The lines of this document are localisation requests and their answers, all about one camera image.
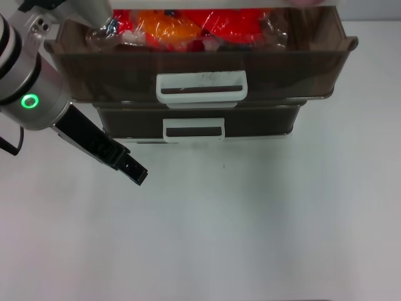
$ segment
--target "plastic bag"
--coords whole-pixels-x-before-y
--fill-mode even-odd
[[[106,28],[92,31],[93,49],[124,44],[157,51],[285,50],[283,9],[115,11]]]
[[[146,35],[136,28],[131,11],[116,9],[113,20],[101,29],[90,29],[86,42],[93,50],[108,50],[118,45],[146,46]]]

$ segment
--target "drawer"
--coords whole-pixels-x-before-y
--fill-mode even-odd
[[[183,140],[221,138],[219,136],[222,133],[218,131],[220,125],[214,124],[214,120],[223,120],[224,137],[227,138],[285,135],[292,131],[299,108],[303,104],[305,102],[297,105],[212,110],[107,107],[97,109],[105,132],[113,138],[160,141],[165,140],[164,134],[168,130],[172,133],[169,142],[178,142],[182,137],[185,137]],[[185,122],[176,125],[176,120]]]
[[[336,7],[285,10],[289,33],[284,51],[166,53],[115,48],[95,53],[86,45],[88,29],[72,21],[65,22],[57,39],[47,41],[45,48],[77,102],[152,105],[159,102],[158,75],[222,71],[245,72],[247,91],[240,102],[329,97],[358,39],[346,36]]]

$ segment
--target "white handle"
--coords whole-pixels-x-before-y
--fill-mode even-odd
[[[172,108],[177,104],[196,108],[197,104],[211,102],[225,103],[225,107],[232,102],[235,107],[247,94],[245,71],[159,74],[156,78],[157,99]]]
[[[170,134],[169,132],[174,129],[176,133]],[[202,129],[205,132],[210,132],[210,130],[216,132],[217,130],[218,134],[202,135]],[[188,135],[191,132],[197,132],[197,135]],[[224,140],[225,136],[224,118],[163,119],[163,138],[168,143],[218,141]]]

